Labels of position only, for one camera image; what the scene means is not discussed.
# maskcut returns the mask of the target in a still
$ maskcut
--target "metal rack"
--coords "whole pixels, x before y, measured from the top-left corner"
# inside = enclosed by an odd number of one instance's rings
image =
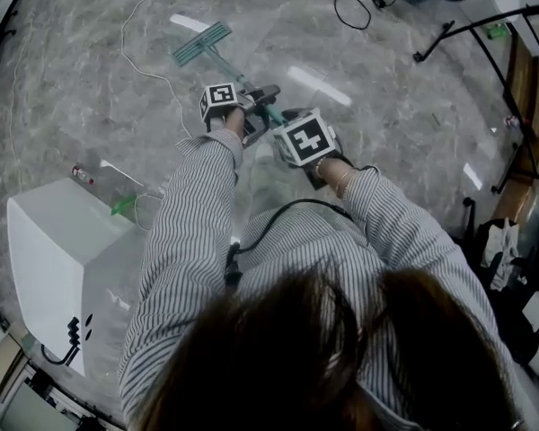
[[[521,115],[521,112],[519,111],[519,107],[517,106],[517,103],[515,102],[515,98],[513,97],[511,89],[509,88],[507,80],[505,79],[505,76],[499,70],[499,66],[493,59],[493,56],[491,55],[491,53],[489,52],[485,44],[483,43],[483,40],[479,37],[479,35],[475,31],[475,28],[481,27],[482,25],[488,24],[490,22],[500,21],[510,16],[514,16],[518,14],[523,15],[523,18],[526,21],[527,27],[529,27],[530,31],[533,33],[535,37],[535,41],[537,42],[537,45],[539,46],[539,38],[537,37],[537,34],[533,26],[531,25],[531,22],[528,20],[528,17],[539,14],[539,4],[537,4],[535,6],[526,5],[523,8],[519,8],[514,11],[497,14],[496,16],[491,16],[489,18],[482,19],[478,22],[473,22],[471,24],[468,24],[464,27],[461,27],[460,29],[456,29],[455,31],[451,31],[451,28],[454,26],[455,21],[447,22],[443,25],[443,29],[441,33],[437,36],[437,38],[433,41],[433,43],[431,43],[431,46],[429,46],[429,48],[427,49],[425,53],[421,54],[418,51],[417,53],[413,55],[413,59],[415,60],[415,62],[418,62],[418,63],[423,62],[428,58],[428,56],[433,52],[433,50],[437,47],[437,45],[441,41],[446,40],[450,37],[454,37],[455,35],[458,35],[460,33],[469,31],[477,40],[477,43],[483,50],[483,53],[485,54],[485,56],[489,59],[493,69],[495,70],[495,73],[497,74],[497,77],[499,78],[499,80],[501,81],[501,84],[503,85],[503,95],[505,97],[506,102],[508,103],[509,110],[515,117],[517,117],[517,120],[519,122],[519,129],[521,130],[521,133],[523,134],[523,142],[521,143],[521,145],[514,145],[514,152],[511,155],[508,166],[505,172],[503,173],[501,180],[499,181],[497,185],[494,185],[493,187],[491,187],[491,191],[493,193],[498,193],[498,194],[501,193],[501,191],[505,188],[505,185],[507,184],[512,174],[519,174],[519,175],[530,177],[531,179],[539,180],[539,171],[537,169],[537,161],[535,160],[533,147],[531,146],[531,135],[532,135],[531,129],[529,127],[526,127],[525,122],[523,120],[523,116]],[[517,158],[517,153],[519,151],[519,148],[523,145],[526,147],[527,153],[531,160],[531,167],[533,168],[532,171],[526,171],[526,170],[514,167],[515,166],[514,161]]]

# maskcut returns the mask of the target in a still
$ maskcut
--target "gray marble floor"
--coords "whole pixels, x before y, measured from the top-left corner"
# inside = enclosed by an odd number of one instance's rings
[[[6,200],[18,192],[9,127],[23,190],[66,177],[80,162],[96,178],[95,193],[111,204],[134,192],[158,192],[181,162],[174,147],[186,136],[180,107],[165,82],[137,74],[120,55],[120,27],[138,1],[21,0],[12,22],[18,33],[5,43],[0,68],[0,301],[16,321],[18,338],[23,324],[5,221]],[[465,196],[477,199],[480,218],[489,216],[496,202],[490,185],[502,173],[510,141],[494,72],[468,34],[448,40],[424,64],[411,58],[442,22],[462,18],[457,6],[400,0],[383,12],[372,9],[369,29],[360,32],[337,20],[331,2],[148,0],[126,28],[125,48],[141,69],[170,79],[196,136],[204,131],[197,107],[202,88],[224,77],[205,58],[175,66],[170,54],[195,33],[169,18],[180,13],[206,24],[225,21],[234,33],[218,45],[222,55],[254,83],[279,84],[279,107],[319,107],[356,164],[377,164],[451,231],[461,225]],[[340,11],[355,24],[365,17],[350,0],[340,1]],[[101,169],[101,160],[145,187]],[[251,166],[249,150],[237,187],[242,213],[249,206]],[[468,168],[478,180],[467,176]],[[314,194],[300,172],[291,179],[299,196],[331,197]],[[146,222],[154,208],[152,200],[142,203]],[[243,219],[236,219],[236,231],[240,225]],[[115,369],[136,303],[135,282],[125,279],[108,295],[108,337],[100,340],[98,365],[87,378],[44,366],[76,397],[118,421]],[[35,348],[29,355],[43,364]]]

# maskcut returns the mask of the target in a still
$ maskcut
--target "woman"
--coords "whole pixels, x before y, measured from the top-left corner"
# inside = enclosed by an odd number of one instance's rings
[[[244,245],[274,221],[238,256],[243,275],[227,288],[242,138],[235,110],[226,129],[181,143],[186,160],[150,233],[120,366],[128,426],[521,428],[479,281],[377,168],[321,160],[315,172],[351,220],[304,204],[261,212]],[[265,147],[256,160],[270,165]],[[254,202],[279,192],[257,189]]]

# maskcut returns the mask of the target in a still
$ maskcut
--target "cable connector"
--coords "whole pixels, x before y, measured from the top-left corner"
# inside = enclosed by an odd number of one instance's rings
[[[386,6],[387,6],[387,3],[385,2],[385,0],[371,0],[375,6],[377,6],[377,8],[379,8],[380,10],[383,10]]]

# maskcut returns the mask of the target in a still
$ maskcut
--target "hair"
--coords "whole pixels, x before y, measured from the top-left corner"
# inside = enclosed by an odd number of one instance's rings
[[[427,273],[381,277],[359,321],[337,278],[287,273],[262,295],[212,301],[138,408],[136,429],[382,429],[358,385],[376,330],[393,325],[393,379],[432,431],[509,431],[506,374],[477,321]]]

